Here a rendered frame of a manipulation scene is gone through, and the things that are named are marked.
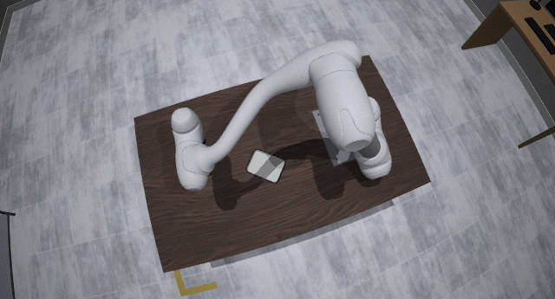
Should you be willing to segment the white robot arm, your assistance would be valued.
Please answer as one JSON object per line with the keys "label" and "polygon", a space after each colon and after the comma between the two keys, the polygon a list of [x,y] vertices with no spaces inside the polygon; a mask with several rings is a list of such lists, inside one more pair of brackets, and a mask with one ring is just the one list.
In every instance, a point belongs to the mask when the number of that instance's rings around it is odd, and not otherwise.
{"label": "white robot arm", "polygon": [[333,144],[345,152],[354,152],[368,179],[388,175],[392,159],[382,132],[381,110],[377,101],[367,95],[357,74],[361,63],[359,49],[349,40],[325,42],[305,50],[251,90],[212,146],[203,144],[205,135],[202,141],[198,115],[188,107],[176,109],[171,125],[181,185],[189,191],[202,190],[215,164],[234,148],[269,99],[310,86],[315,89],[319,113]]}

